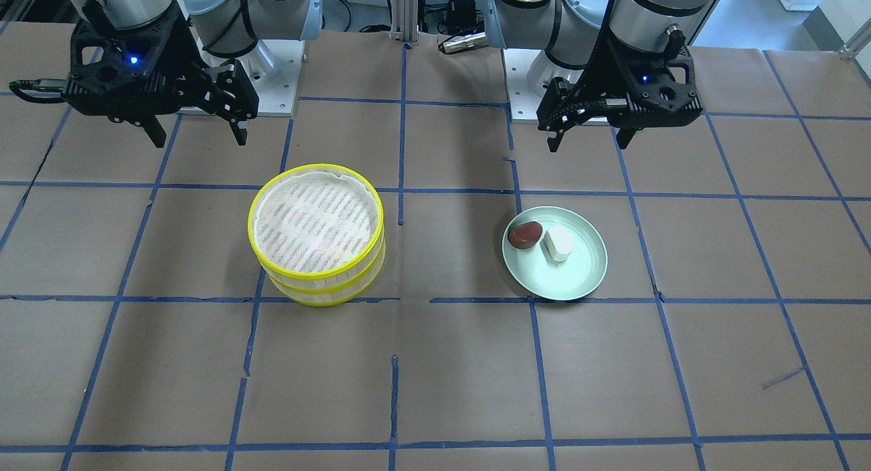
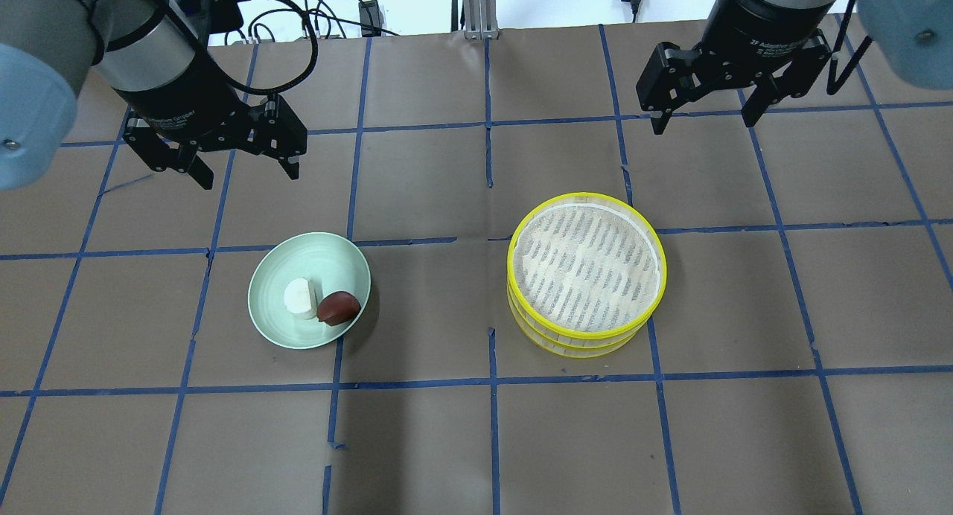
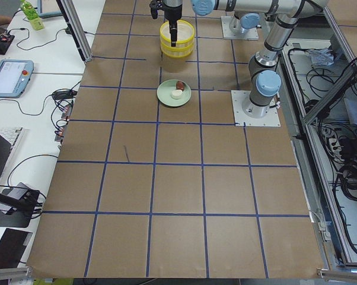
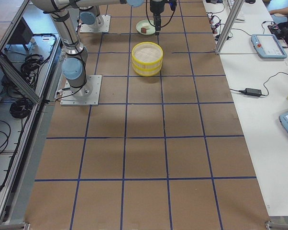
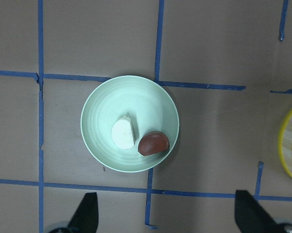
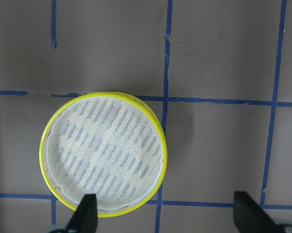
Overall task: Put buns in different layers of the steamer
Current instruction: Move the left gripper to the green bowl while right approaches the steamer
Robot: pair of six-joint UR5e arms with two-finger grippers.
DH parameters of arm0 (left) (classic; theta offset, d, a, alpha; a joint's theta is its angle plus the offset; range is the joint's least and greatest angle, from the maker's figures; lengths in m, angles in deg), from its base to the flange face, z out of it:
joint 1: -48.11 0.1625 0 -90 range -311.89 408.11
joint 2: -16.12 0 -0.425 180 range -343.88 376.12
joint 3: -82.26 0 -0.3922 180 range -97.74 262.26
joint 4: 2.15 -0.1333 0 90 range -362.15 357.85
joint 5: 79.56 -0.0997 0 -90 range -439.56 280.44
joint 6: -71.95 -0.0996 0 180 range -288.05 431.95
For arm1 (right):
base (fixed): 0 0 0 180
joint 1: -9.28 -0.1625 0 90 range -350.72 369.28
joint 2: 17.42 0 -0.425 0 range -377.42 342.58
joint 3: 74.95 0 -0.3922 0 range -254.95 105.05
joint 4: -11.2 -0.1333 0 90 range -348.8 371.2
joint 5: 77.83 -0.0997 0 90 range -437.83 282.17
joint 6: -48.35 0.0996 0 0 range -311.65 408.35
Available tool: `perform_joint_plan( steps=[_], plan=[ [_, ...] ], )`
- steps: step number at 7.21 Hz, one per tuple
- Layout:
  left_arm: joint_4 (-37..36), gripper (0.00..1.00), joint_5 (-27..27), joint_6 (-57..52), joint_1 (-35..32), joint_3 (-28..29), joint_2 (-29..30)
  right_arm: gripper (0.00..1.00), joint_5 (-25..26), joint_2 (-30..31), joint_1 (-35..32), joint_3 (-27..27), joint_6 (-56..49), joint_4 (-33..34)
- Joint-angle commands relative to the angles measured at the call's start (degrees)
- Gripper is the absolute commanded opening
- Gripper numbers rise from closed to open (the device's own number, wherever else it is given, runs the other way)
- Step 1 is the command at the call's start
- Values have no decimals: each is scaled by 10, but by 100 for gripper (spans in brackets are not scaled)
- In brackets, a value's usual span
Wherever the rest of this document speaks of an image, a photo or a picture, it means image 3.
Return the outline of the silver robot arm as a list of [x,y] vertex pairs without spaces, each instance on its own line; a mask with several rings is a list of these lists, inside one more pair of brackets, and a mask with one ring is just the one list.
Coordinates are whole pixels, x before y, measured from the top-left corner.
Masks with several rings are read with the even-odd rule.
[[300,18],[307,18],[322,12],[327,1],[192,1],[197,15],[208,15],[214,10],[236,12],[262,12],[275,15],[276,20],[258,51],[248,64],[252,90],[242,103],[243,112],[251,117],[263,118],[272,98],[280,90],[282,80],[275,72],[278,54],[287,43]]
[[[260,16],[257,13],[243,14],[235,10],[236,1],[227,1],[225,11],[234,11],[234,18],[229,24],[229,28],[234,33],[243,33],[255,28]],[[176,47],[178,39],[178,20],[182,17],[183,1],[151,1],[149,4],[151,16],[157,19],[158,10],[164,11],[164,17],[168,21],[171,46]],[[205,16],[213,10],[217,10],[219,1],[191,1],[192,10],[197,15]]]

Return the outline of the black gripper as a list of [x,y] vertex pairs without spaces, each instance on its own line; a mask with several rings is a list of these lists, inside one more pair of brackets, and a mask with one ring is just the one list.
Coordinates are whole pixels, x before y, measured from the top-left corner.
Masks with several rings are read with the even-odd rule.
[[177,20],[180,20],[182,17],[182,6],[183,1],[179,0],[152,0],[149,3],[153,19],[157,19],[158,10],[164,11],[164,17],[169,21],[171,47],[176,47],[177,44]]

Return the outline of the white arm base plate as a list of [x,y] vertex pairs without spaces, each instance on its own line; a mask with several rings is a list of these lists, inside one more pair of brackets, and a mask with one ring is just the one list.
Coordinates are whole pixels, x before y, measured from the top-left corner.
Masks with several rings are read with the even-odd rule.
[[250,100],[248,90],[232,90],[231,98],[236,126],[280,127],[274,99],[268,106],[256,106]]

